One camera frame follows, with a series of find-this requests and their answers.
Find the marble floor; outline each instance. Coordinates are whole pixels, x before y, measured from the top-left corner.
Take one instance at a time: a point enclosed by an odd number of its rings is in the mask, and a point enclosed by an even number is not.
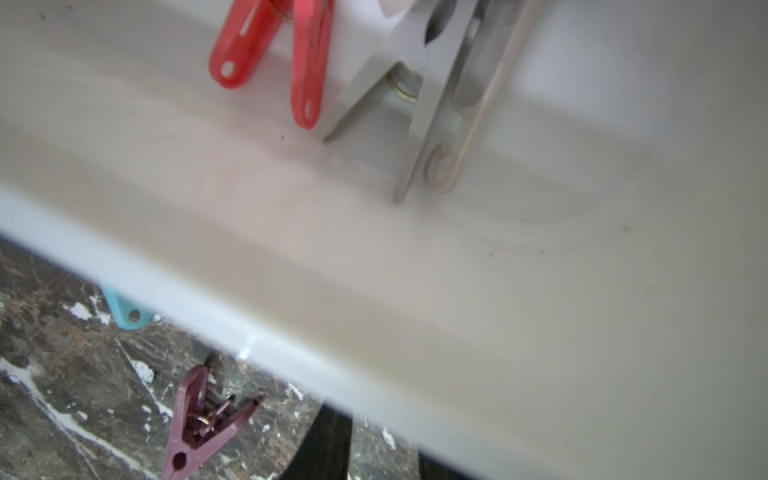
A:
[[[2,239],[0,267],[1,480],[160,478],[177,385],[206,359],[223,396],[263,403],[193,478],[285,472],[322,399],[169,319],[119,329],[95,285]],[[415,480],[419,456],[385,426],[355,417],[346,477]]]

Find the clothespin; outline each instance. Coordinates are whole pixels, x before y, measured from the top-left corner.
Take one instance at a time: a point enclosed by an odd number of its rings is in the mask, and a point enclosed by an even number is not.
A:
[[[438,144],[427,157],[424,181],[429,188],[447,194],[458,183],[478,133],[520,58],[543,4],[544,0],[488,0],[484,5],[453,94],[453,106],[462,123],[453,145]],[[452,164],[441,176],[440,164],[446,159]]]
[[[416,3],[348,83],[317,125],[317,138],[322,142],[328,141],[347,123],[350,112],[360,101],[388,87],[386,76],[397,64],[403,63],[410,71],[421,76],[422,86],[415,101],[395,187],[396,203],[400,203],[408,191],[477,4],[478,0],[461,0],[453,2],[452,9],[444,12],[446,3],[442,0],[421,0]],[[429,38],[428,28],[435,23],[441,24],[442,28],[434,38]]]
[[[223,421],[234,396],[207,409],[207,387],[208,367],[205,365],[193,367],[179,385],[165,449],[165,480],[184,480],[195,473],[245,426],[256,411],[258,402],[251,401]]]
[[[225,88],[244,84],[293,8],[291,110],[312,128],[320,116],[336,0],[234,0],[210,55],[210,76]]]

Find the blue clothespin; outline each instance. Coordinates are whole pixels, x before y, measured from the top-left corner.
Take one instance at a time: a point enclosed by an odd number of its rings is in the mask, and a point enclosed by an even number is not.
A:
[[[114,322],[123,330],[138,330],[152,320],[154,313],[125,299],[113,288],[102,285],[101,292],[107,300]]]

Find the clothespin hole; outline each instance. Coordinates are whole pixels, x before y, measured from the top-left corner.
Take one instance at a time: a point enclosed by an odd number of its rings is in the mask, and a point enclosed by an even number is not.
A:
[[[184,452],[178,452],[176,455],[174,455],[173,463],[174,470],[181,470],[187,466],[187,454]]]
[[[225,78],[229,78],[235,71],[235,64],[231,60],[225,61],[224,65],[221,65],[221,74]]]

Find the maroon clothespin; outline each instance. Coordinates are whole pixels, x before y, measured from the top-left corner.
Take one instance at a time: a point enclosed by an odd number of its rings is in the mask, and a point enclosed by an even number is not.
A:
[[[245,426],[259,404],[256,400],[248,402],[222,421],[221,417],[232,406],[234,396],[218,407],[206,410],[207,387],[208,367],[205,365],[192,368],[179,385],[165,449],[163,478],[166,480],[183,480],[195,473]]]

